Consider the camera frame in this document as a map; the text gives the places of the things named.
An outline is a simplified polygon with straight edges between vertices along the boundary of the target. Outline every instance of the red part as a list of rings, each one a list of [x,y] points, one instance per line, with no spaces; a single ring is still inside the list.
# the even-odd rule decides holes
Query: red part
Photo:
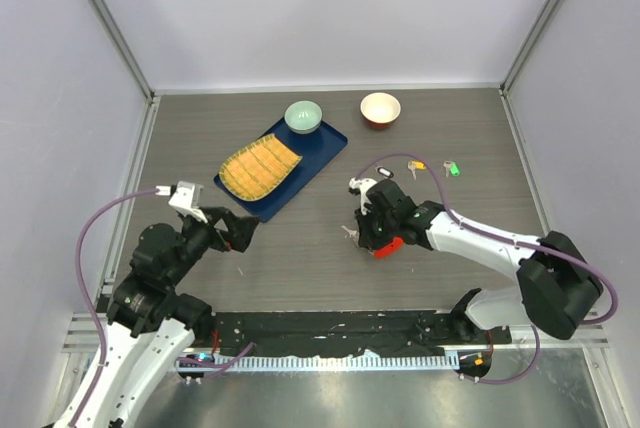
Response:
[[[391,243],[389,243],[387,246],[385,246],[384,248],[380,248],[379,250],[376,250],[373,252],[373,257],[374,258],[385,258],[387,256],[389,256],[392,253],[395,253],[396,251],[398,251],[402,245],[404,245],[404,241],[402,240],[402,238],[400,238],[399,236],[394,236],[393,237],[393,241]]]

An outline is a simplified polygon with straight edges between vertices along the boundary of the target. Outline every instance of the white cable clip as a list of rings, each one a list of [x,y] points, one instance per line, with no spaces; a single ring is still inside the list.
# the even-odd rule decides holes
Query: white cable clip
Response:
[[[156,186],[156,195],[157,196],[171,196],[171,187],[166,185],[158,185]]]

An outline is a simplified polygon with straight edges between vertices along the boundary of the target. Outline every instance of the key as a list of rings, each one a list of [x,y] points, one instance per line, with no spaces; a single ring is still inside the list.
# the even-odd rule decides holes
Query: key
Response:
[[[344,225],[342,225],[342,229],[347,232],[347,236],[351,238],[356,246],[358,246],[358,239],[360,238],[360,234],[356,230],[350,230]]]
[[[449,178],[449,174],[451,173],[451,167],[453,166],[453,161],[445,161],[442,166],[447,170],[446,177]]]
[[[409,164],[407,165],[407,168],[409,168],[409,170],[411,171],[411,174],[413,175],[413,179],[417,179],[416,178],[416,165],[413,164],[413,162],[409,162]]]
[[[346,226],[342,225],[342,229],[344,231],[347,232],[347,235],[349,235],[351,238],[353,238],[354,236],[358,235],[358,232],[356,230],[350,230],[349,228],[347,228]]]

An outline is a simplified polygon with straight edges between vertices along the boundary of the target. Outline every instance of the gray table surface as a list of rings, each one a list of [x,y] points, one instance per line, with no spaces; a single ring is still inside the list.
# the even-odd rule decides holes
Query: gray table surface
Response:
[[[367,128],[359,102],[368,92],[216,94],[162,97],[140,188],[187,180],[203,184],[203,206],[244,214],[213,184],[222,162],[253,141],[298,100],[312,100],[324,119],[349,138],[346,148],[276,216],[258,227],[244,254],[207,253],[179,286],[214,310],[447,309],[467,290],[509,281],[450,254],[403,247],[375,260],[345,238],[355,227],[358,199],[347,183],[364,165],[409,151],[433,164],[455,160],[458,178],[445,179],[455,209],[476,221],[541,235],[533,200],[498,91],[495,89],[391,91],[402,104],[383,132]],[[426,172],[414,181],[407,160],[385,162],[417,203],[438,200]],[[179,222],[157,197],[141,199],[131,218],[117,280],[149,224]]]

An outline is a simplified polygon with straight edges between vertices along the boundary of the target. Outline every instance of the metal floor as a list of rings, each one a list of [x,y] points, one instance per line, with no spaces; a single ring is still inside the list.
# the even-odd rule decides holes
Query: metal floor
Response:
[[[494,355],[492,376],[526,366],[531,350]],[[202,385],[167,375],[136,428],[405,428],[606,426],[582,350],[545,350],[511,386],[452,372],[228,375]]]

